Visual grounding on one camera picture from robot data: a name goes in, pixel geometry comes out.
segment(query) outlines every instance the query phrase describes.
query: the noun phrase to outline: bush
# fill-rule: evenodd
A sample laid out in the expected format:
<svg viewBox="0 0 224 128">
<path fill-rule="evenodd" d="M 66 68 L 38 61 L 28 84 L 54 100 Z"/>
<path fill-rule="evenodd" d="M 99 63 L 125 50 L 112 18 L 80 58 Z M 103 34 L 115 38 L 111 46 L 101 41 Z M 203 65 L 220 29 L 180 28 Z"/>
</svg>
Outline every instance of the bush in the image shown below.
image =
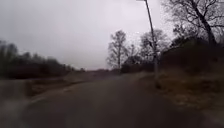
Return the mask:
<svg viewBox="0 0 224 128">
<path fill-rule="evenodd" d="M 224 55 L 222 47 L 210 45 L 201 38 L 189 38 L 181 43 L 162 53 L 163 68 L 179 67 L 190 74 L 200 73 L 209 71 L 211 64 Z"/>
</svg>

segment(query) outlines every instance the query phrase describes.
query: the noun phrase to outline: treeline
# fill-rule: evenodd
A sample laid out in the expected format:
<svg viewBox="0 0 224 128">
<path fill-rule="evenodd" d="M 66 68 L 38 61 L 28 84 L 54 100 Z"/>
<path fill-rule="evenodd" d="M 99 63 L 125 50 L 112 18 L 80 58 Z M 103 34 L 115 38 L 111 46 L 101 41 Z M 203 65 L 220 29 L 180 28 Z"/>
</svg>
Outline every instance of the treeline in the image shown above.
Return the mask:
<svg viewBox="0 0 224 128">
<path fill-rule="evenodd" d="M 147 32 L 140 43 L 129 45 L 126 34 L 111 35 L 108 64 L 121 72 L 153 70 L 153 37 L 157 44 L 159 65 L 180 67 L 188 72 L 209 69 L 208 65 L 224 58 L 224 5 L 222 0 L 164 0 L 173 22 L 174 39 L 162 30 L 154 36 Z"/>
<path fill-rule="evenodd" d="M 0 78 L 45 78 L 62 76 L 72 71 L 72 67 L 54 58 L 44 58 L 29 52 L 19 54 L 16 45 L 0 41 Z"/>
</svg>

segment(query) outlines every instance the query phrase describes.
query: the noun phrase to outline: street light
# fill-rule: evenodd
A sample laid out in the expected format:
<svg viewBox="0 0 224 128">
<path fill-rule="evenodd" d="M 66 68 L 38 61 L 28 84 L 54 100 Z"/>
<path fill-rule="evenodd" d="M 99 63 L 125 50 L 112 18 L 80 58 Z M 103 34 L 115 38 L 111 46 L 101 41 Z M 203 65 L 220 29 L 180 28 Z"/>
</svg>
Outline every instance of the street light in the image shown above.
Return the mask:
<svg viewBox="0 0 224 128">
<path fill-rule="evenodd" d="M 153 30 L 153 26 L 152 26 L 152 18 L 151 18 L 151 14 L 149 11 L 149 4 L 147 0 L 137 0 L 137 1 L 145 1 L 146 4 L 146 8 L 148 11 L 148 15 L 149 15 L 149 22 L 150 22 L 150 28 L 151 28 L 151 34 L 152 34 L 152 42 L 153 42 L 153 61 L 154 61 L 154 77 L 155 77 L 155 85 L 157 88 L 160 88 L 159 86 L 159 81 L 158 81 L 158 54 L 157 54 L 157 44 L 155 41 L 155 35 L 154 35 L 154 30 Z"/>
</svg>

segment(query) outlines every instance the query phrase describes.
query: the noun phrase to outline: wet road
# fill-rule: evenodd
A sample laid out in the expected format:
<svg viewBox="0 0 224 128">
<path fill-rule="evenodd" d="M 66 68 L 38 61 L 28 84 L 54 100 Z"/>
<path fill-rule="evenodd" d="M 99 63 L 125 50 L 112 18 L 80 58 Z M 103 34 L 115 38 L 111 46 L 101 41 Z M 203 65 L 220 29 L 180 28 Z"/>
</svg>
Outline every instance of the wet road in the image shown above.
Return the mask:
<svg viewBox="0 0 224 128">
<path fill-rule="evenodd" d="M 29 103 L 21 128 L 221 128 L 138 86 L 133 75 L 75 85 Z"/>
</svg>

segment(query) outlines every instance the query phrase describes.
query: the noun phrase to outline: overcast sky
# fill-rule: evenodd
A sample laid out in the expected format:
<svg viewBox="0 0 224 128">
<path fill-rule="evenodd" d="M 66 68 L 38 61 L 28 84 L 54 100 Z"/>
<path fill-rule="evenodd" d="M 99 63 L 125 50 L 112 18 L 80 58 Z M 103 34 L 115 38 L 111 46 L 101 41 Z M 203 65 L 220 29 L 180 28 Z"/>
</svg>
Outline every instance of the overcast sky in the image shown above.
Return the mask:
<svg viewBox="0 0 224 128">
<path fill-rule="evenodd" d="M 172 35 L 160 0 L 148 0 L 155 28 Z M 110 35 L 129 43 L 149 30 L 144 2 L 136 0 L 0 0 L 0 38 L 77 68 L 106 68 Z"/>
</svg>

